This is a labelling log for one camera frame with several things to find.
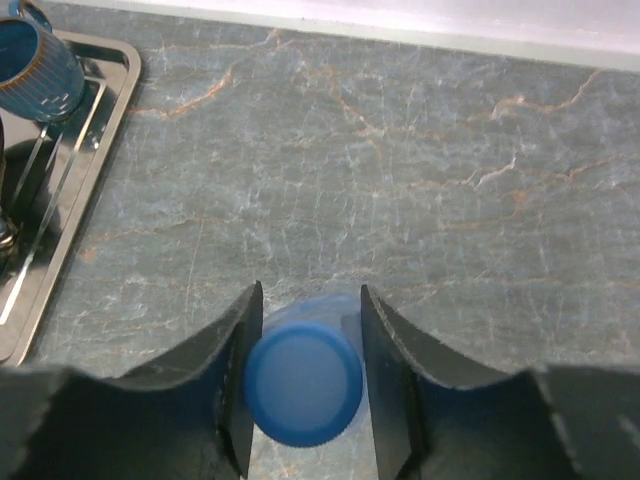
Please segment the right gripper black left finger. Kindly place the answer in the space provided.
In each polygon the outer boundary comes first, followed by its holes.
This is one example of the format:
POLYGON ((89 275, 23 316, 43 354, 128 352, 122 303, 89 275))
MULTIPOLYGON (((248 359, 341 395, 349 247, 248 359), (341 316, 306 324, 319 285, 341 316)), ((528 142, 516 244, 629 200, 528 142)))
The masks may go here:
POLYGON ((254 422, 243 371, 262 333, 260 283, 124 375, 68 365, 1 371, 5 479, 244 479, 254 422))

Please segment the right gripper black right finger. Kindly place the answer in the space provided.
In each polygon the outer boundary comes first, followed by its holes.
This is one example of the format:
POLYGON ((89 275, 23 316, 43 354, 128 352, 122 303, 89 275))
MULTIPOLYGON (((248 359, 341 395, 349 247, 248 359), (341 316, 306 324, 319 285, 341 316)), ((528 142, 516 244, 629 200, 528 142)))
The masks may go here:
POLYGON ((635 479, 639 370, 543 364, 506 373, 361 289, 382 479, 635 479))

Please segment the blue-label water bottle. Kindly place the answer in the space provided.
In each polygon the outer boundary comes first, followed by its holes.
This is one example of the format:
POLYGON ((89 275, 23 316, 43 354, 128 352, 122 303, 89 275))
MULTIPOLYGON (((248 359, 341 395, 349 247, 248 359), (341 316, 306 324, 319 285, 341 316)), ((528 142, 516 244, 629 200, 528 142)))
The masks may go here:
POLYGON ((295 448, 356 427, 368 411, 360 300, 334 293, 270 314, 244 370, 255 424, 295 448))

